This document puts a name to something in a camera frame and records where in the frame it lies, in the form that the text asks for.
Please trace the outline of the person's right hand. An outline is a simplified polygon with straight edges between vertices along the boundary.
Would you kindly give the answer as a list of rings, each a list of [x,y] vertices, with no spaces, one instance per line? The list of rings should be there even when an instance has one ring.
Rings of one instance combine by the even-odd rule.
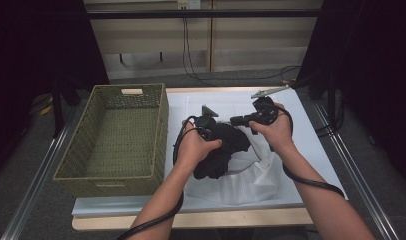
[[[261,133],[269,145],[277,153],[282,153],[294,146],[292,140],[292,127],[289,116],[284,112],[282,104],[276,103],[280,108],[277,119],[270,125],[263,125],[254,121],[249,122],[252,130]]]

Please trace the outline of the white mesh laundry bag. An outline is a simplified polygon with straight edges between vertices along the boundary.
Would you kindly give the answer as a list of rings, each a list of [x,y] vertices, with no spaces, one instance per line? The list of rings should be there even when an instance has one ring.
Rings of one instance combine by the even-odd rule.
[[[216,123],[229,125],[231,117],[254,111],[249,101],[228,102],[219,97],[191,97],[187,100],[186,113],[199,117],[203,105],[218,114]],[[248,127],[233,127],[248,137],[248,151],[234,153],[228,171],[219,179],[196,179],[192,175],[185,186],[186,195],[224,205],[245,205],[271,199],[278,192],[281,170],[278,155],[271,151],[262,135],[253,134]]]

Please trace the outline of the black garment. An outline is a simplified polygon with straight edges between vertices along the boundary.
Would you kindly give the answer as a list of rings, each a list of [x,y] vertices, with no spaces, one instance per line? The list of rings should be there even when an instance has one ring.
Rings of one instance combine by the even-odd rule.
[[[229,161],[237,152],[247,152],[250,141],[241,130],[225,123],[216,123],[211,132],[210,140],[222,141],[222,145],[212,150],[207,157],[195,168],[193,175],[196,179],[209,177],[219,179],[228,171]]]

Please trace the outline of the black curtain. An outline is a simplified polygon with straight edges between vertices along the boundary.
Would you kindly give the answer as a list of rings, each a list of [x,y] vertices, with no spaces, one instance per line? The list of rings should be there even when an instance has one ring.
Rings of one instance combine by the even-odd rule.
[[[406,180],[406,0],[323,0],[297,82],[330,82]]]
[[[109,82],[84,0],[0,0],[0,169],[54,80],[71,106]]]

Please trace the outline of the white wall socket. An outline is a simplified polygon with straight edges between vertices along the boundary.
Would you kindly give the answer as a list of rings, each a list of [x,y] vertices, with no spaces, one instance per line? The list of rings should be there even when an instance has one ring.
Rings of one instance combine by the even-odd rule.
[[[177,0],[179,10],[198,10],[201,8],[201,0]]]

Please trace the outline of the green woven basket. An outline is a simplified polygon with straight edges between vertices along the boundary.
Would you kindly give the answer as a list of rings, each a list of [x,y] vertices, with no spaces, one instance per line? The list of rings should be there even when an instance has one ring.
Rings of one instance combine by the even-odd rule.
[[[164,84],[96,85],[53,180],[75,197],[143,196],[164,180]]]

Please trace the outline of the person's left hand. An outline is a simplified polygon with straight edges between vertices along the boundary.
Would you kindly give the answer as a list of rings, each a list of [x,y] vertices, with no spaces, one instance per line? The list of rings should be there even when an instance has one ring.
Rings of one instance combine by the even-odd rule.
[[[179,145],[177,165],[194,170],[208,154],[222,146],[220,139],[205,141],[189,121],[185,121],[185,130]]]

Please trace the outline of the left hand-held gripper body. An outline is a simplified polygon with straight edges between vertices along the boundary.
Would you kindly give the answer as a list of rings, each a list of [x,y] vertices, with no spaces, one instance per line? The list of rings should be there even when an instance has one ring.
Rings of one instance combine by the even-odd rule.
[[[215,127],[215,118],[218,114],[211,110],[206,105],[201,108],[201,115],[194,118],[194,125],[197,128],[199,135],[204,140],[210,140],[212,135],[212,130]]]

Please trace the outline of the black metal stand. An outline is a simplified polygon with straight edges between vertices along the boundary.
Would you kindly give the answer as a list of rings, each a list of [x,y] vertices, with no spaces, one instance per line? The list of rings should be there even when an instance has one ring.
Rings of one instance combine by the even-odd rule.
[[[54,121],[55,121],[55,130],[54,130],[54,138],[57,138],[61,133],[64,120],[63,120],[63,111],[62,111],[62,104],[61,104],[61,94],[58,86],[57,80],[54,80],[52,83],[52,99],[53,99],[53,114],[54,114]]]
[[[327,100],[327,113],[329,125],[335,127],[335,78],[334,73],[331,72],[328,81],[328,100]]]

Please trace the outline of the black horizontal bar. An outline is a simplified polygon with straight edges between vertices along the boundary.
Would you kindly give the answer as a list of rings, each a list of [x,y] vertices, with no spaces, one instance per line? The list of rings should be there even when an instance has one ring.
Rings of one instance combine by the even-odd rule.
[[[149,11],[89,11],[90,19],[173,19],[173,18],[265,18],[318,17],[321,10],[313,9],[200,9]]]

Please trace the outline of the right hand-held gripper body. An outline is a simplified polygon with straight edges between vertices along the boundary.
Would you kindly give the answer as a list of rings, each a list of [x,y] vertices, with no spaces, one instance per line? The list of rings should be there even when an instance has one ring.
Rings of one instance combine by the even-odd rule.
[[[287,86],[284,86],[268,90],[259,90],[253,94],[251,98],[254,99],[253,106],[256,109],[256,112],[251,114],[250,120],[262,125],[271,125],[276,121],[279,113],[283,113],[287,117],[290,117],[290,113],[285,108],[277,106],[270,97],[271,94],[286,89]]]

